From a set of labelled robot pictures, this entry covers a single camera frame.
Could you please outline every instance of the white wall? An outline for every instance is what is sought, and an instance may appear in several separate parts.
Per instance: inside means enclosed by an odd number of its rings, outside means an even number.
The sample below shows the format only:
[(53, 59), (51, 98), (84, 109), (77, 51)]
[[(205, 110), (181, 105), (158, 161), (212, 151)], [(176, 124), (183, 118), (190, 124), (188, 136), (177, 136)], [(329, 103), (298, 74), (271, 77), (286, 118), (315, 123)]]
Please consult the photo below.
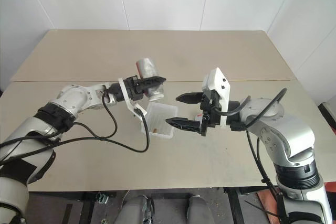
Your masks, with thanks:
[(336, 0), (0, 0), (0, 87), (51, 28), (264, 30), (320, 103), (336, 94), (335, 25)]

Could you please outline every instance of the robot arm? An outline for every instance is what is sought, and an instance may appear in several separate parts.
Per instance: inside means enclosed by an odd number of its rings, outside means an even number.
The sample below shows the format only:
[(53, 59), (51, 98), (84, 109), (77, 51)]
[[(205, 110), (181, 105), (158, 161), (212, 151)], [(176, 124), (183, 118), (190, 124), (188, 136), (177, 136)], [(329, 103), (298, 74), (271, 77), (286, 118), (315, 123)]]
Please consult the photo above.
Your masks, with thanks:
[[(167, 123), (205, 136), (208, 127), (224, 127), (225, 122), (232, 131), (257, 135), (277, 173), (281, 223), (332, 224), (323, 180), (314, 160), (315, 138), (311, 128), (299, 118), (285, 114), (276, 99), (250, 100), (248, 97), (242, 104), (229, 101), (229, 88), (220, 69), (212, 70), (204, 79), (203, 92), (186, 93), (176, 98), (185, 103), (201, 103), (202, 117), (195, 121), (171, 118)], [(278, 94), (278, 100), (285, 92), (286, 89)]]
[[(62, 133), (72, 127), (78, 113), (85, 109), (101, 108), (102, 99), (107, 106), (125, 100), (132, 113), (141, 119), (134, 110), (140, 109), (143, 114), (146, 111), (138, 104), (132, 105), (130, 99), (142, 99), (144, 93), (147, 95), (148, 89), (160, 87), (164, 81), (165, 78), (158, 76), (144, 79), (133, 76), (125, 80), (119, 79), (118, 83), (107, 82), (90, 87), (66, 86), (58, 97), (23, 122), (0, 148), (0, 223), (24, 223), (23, 215), (28, 202), (27, 184), (43, 177), (56, 153), (50, 148), (25, 158), (13, 161), (11, 158), (58, 143)], [(20, 137), (26, 139), (12, 143)]]

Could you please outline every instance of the silver metal can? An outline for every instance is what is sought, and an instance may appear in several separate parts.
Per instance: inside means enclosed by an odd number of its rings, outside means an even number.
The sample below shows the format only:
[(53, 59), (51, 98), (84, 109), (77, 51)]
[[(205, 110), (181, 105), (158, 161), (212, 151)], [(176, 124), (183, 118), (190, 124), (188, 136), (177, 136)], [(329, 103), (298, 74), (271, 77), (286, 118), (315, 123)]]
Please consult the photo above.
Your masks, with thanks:
[[(149, 78), (158, 76), (158, 70), (155, 67), (154, 61), (150, 58), (138, 60), (136, 63), (140, 78)], [(150, 101), (155, 101), (164, 97), (162, 84), (157, 87), (148, 88), (145, 95)]]

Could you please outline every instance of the clear plastic container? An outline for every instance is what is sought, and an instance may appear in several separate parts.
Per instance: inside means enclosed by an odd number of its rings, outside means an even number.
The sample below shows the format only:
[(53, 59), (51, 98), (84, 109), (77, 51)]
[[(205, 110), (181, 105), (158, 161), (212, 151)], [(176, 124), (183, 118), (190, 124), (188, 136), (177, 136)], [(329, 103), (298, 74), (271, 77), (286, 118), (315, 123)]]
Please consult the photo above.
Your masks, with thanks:
[[(178, 108), (176, 106), (150, 102), (146, 111), (147, 114), (145, 118), (149, 134), (162, 138), (172, 138), (174, 127), (166, 123), (166, 119), (176, 117)], [(141, 132), (145, 133), (143, 123), (141, 123)]]

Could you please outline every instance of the wooden table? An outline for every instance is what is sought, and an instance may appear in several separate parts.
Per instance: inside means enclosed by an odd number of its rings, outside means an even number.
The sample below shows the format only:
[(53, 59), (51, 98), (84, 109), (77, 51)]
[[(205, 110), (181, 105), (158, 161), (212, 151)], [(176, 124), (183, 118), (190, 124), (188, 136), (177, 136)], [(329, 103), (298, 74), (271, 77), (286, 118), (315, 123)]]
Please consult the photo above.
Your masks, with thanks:
[[(175, 60), (168, 60), (169, 55)], [(336, 137), (261, 31), (52, 30), (14, 75), (0, 99), (1, 141), (65, 85), (89, 86), (131, 76), (136, 71), (136, 60), (147, 56), (155, 58), (161, 76), (167, 78), (165, 97), (158, 102), (178, 106), (179, 116), (190, 119), (200, 112), (199, 106), (179, 103), (175, 98), (184, 92), (201, 91), (203, 75), (217, 66), (231, 83), (231, 100), (241, 100), (249, 94), (253, 98), (272, 98), (287, 87), (282, 100), (285, 111), (311, 126), (316, 136), (319, 172), (326, 182), (336, 180)], [(139, 103), (146, 108), (148, 101), (143, 99)], [(140, 122), (124, 102), (111, 111), (119, 126), (114, 140), (142, 148), (145, 135), (140, 132)], [(84, 111), (78, 121), (101, 135), (113, 131), (113, 123), (104, 110)], [(81, 136), (88, 136), (88, 132), (74, 126), (63, 140)], [(54, 164), (43, 179), (29, 185), (29, 190), (261, 185), (245, 133), (229, 129), (208, 129), (206, 137), (175, 129), (170, 140), (152, 136), (150, 148), (144, 154), (94, 140), (55, 150)], [(261, 159), (275, 182), (273, 164), (263, 147)]]

